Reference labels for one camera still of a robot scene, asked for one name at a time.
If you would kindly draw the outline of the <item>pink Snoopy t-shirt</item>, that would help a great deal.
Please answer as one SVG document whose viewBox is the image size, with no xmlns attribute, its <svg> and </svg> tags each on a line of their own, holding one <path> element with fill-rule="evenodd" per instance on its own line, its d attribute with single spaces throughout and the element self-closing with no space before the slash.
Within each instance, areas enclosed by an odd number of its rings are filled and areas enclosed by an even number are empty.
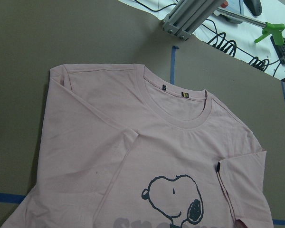
<svg viewBox="0 0 285 228">
<path fill-rule="evenodd" d="M 37 183 L 5 228 L 271 228 L 266 151 L 140 64 L 50 70 Z"/>
</svg>

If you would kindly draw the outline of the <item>aluminium frame post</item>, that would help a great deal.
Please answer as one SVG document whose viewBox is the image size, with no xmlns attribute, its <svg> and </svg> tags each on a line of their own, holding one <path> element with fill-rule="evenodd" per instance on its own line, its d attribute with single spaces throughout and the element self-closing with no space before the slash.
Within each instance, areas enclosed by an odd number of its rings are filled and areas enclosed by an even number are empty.
<svg viewBox="0 0 285 228">
<path fill-rule="evenodd" d="M 181 0 L 163 19 L 163 31 L 187 40 L 225 0 Z"/>
</svg>

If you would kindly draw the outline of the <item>green plastic clamp tool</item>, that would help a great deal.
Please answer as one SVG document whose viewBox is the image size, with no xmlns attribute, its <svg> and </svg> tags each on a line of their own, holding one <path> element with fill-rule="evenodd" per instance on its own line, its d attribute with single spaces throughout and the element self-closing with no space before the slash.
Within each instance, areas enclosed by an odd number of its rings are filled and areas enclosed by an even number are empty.
<svg viewBox="0 0 285 228">
<path fill-rule="evenodd" d="M 261 28 L 262 35 L 254 40 L 255 43 L 258 43 L 269 35 L 272 35 L 275 45 L 281 46 L 284 44 L 282 32 L 285 29 L 285 25 L 283 23 L 272 24 L 269 22 L 265 22 L 263 25 L 261 25 Z"/>
</svg>

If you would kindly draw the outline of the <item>silver metal rod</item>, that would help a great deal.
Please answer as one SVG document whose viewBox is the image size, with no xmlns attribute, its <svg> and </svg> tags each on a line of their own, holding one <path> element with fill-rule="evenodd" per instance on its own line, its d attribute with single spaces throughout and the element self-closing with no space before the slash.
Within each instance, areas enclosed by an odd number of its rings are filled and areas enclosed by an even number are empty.
<svg viewBox="0 0 285 228">
<path fill-rule="evenodd" d="M 235 12 L 231 12 L 231 11 L 228 11 L 228 10 L 225 10 L 225 9 L 221 9 L 221 8 L 216 9 L 216 11 L 219 14 L 222 14 L 222 15 L 228 16 L 228 17 L 232 17 L 232 18 L 237 19 L 237 20 L 242 21 L 242 22 L 253 24 L 253 25 L 259 26 L 261 28 L 265 28 L 266 27 L 266 23 L 265 22 L 261 22 L 259 20 L 247 17 L 247 16 L 242 15 L 242 14 L 237 14 Z"/>
</svg>

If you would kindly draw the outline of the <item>black computer mouse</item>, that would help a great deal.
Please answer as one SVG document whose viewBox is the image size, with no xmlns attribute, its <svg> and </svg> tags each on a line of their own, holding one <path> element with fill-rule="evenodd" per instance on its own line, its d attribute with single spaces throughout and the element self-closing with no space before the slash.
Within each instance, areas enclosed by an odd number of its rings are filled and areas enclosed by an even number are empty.
<svg viewBox="0 0 285 228">
<path fill-rule="evenodd" d="M 260 0 L 243 0 L 243 2 L 253 16 L 258 17 L 262 14 L 262 4 Z"/>
</svg>

